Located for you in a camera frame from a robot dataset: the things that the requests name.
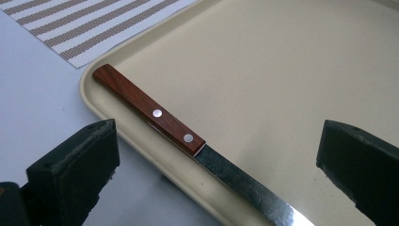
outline knife blade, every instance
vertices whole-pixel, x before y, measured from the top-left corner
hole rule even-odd
[[[278,226],[313,225],[290,204],[232,162],[213,150],[205,140],[156,103],[109,64],[95,70],[94,80],[130,105],[144,121],[203,165],[219,181],[249,202],[268,221]]]

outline metal blade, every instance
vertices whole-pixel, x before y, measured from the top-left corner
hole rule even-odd
[[[313,225],[307,218],[267,187],[253,179],[208,145],[195,159],[237,195],[278,226]]]

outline wooden handle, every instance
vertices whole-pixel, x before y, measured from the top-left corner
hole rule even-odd
[[[189,155],[195,156],[205,145],[205,140],[167,112],[111,65],[105,64],[98,68],[94,71],[93,78],[117,93],[145,121]]]

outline metal rivet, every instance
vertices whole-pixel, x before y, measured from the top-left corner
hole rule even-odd
[[[184,139],[184,141],[185,141],[186,143],[191,143],[191,142],[193,141],[194,138],[193,138],[192,135],[186,134],[186,135],[184,135],[183,139]]]
[[[155,118],[159,118],[159,117],[162,116],[162,111],[161,111],[160,109],[156,109],[156,110],[154,110],[154,111],[152,112],[152,114],[153,114],[153,116],[154,116]]]

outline striped placemat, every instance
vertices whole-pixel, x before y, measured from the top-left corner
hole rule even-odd
[[[0,0],[0,9],[79,68],[195,1]]]

